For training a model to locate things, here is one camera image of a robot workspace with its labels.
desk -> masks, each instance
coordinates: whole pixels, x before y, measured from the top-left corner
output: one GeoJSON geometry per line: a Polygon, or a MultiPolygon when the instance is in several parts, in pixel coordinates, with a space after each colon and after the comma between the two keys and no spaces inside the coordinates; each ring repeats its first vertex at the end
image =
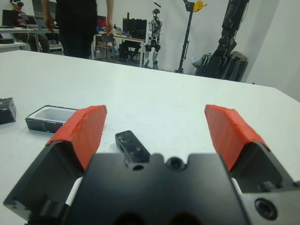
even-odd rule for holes
{"type": "MultiPolygon", "coordinates": [[[[84,60],[14,51],[0,54],[0,98],[13,97],[15,123],[0,125],[0,201],[52,134],[29,131],[25,117],[44,105],[106,105],[98,152],[120,150],[114,135],[132,130],[148,151],[165,160],[215,152],[204,109],[236,109],[265,140],[294,180],[300,180],[300,103],[275,88],[84,60]]],[[[0,224],[24,221],[0,205],[0,224]]]]}
{"type": "Polygon", "coordinates": [[[19,33],[33,33],[36,40],[37,51],[40,52],[41,49],[38,43],[38,33],[39,32],[49,32],[47,29],[16,29],[16,28],[0,28],[0,34],[19,34],[19,33]]]}
{"type": "Polygon", "coordinates": [[[14,42],[12,44],[0,44],[0,52],[2,52],[2,50],[7,50],[8,48],[20,48],[20,50],[22,50],[24,47],[26,46],[25,43],[23,42],[14,42]]]}
{"type": "MultiPolygon", "coordinates": [[[[106,34],[106,32],[99,32],[99,34],[97,34],[96,36],[102,36],[102,34],[106,34]]],[[[119,39],[122,39],[122,40],[127,40],[127,41],[134,41],[134,42],[138,42],[138,43],[141,43],[141,56],[140,56],[140,67],[142,67],[143,65],[143,53],[144,53],[144,44],[145,44],[145,40],[144,39],[138,39],[138,38],[133,38],[133,37],[127,37],[127,36],[124,36],[124,35],[118,35],[118,34],[114,34],[113,35],[114,38],[119,38],[119,39]]],[[[94,41],[92,43],[92,59],[94,60],[95,59],[95,56],[94,56],[94,41]]]]}

person's hand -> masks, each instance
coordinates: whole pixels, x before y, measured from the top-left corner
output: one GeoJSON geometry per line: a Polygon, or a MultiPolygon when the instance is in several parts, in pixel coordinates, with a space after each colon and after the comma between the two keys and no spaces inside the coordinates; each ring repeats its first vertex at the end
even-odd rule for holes
{"type": "Polygon", "coordinates": [[[52,19],[52,16],[50,14],[45,16],[45,25],[47,30],[49,30],[50,32],[54,33],[54,22],[52,19]]]}
{"type": "Polygon", "coordinates": [[[106,20],[106,32],[110,36],[113,33],[113,21],[112,19],[107,18],[106,20]]]}

metal stand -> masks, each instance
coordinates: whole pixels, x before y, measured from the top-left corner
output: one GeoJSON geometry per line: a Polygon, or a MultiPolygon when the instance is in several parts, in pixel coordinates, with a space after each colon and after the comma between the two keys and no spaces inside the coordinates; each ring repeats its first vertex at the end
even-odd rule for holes
{"type": "Polygon", "coordinates": [[[191,10],[190,14],[189,14],[189,19],[188,19],[188,24],[187,24],[187,32],[186,32],[186,37],[185,37],[184,43],[183,43],[183,49],[182,49],[180,64],[179,64],[178,70],[176,70],[177,73],[181,73],[181,74],[183,73],[183,68],[182,68],[183,61],[187,58],[188,44],[189,44],[188,36],[189,36],[189,29],[190,29],[191,22],[192,22],[192,16],[193,16],[193,10],[191,10]]]}
{"type": "Polygon", "coordinates": [[[179,64],[178,70],[176,70],[177,73],[181,73],[181,74],[183,73],[183,68],[182,68],[183,61],[187,58],[188,44],[189,44],[188,36],[189,36],[189,29],[191,27],[193,12],[198,12],[200,9],[202,9],[204,6],[206,6],[203,4],[202,1],[197,1],[196,3],[189,2],[188,0],[183,0],[183,1],[186,5],[186,10],[190,13],[189,13],[189,19],[188,19],[188,24],[187,24],[186,37],[185,37],[184,43],[183,43],[180,64],[179,64]]]}

vr headset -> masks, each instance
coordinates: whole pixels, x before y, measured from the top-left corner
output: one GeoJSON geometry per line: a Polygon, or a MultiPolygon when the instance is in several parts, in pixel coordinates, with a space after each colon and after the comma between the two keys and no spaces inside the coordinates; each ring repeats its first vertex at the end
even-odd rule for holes
{"type": "Polygon", "coordinates": [[[19,7],[23,7],[24,6],[24,3],[19,1],[19,0],[10,0],[10,3],[11,4],[14,4],[14,5],[17,5],[19,7]]]}

screw hole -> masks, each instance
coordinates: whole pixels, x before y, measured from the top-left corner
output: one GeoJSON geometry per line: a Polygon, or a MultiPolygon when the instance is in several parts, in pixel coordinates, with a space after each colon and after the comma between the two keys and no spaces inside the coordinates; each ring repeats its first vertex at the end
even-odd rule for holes
{"type": "Polygon", "coordinates": [[[274,204],[266,199],[259,198],[255,201],[255,207],[258,213],[268,220],[275,220],[278,216],[274,204]]]}
{"type": "Polygon", "coordinates": [[[172,170],[184,170],[185,168],[183,161],[176,157],[169,159],[166,165],[170,167],[172,170]]]}
{"type": "Polygon", "coordinates": [[[142,165],[136,165],[133,170],[142,170],[144,167],[142,165]]]}

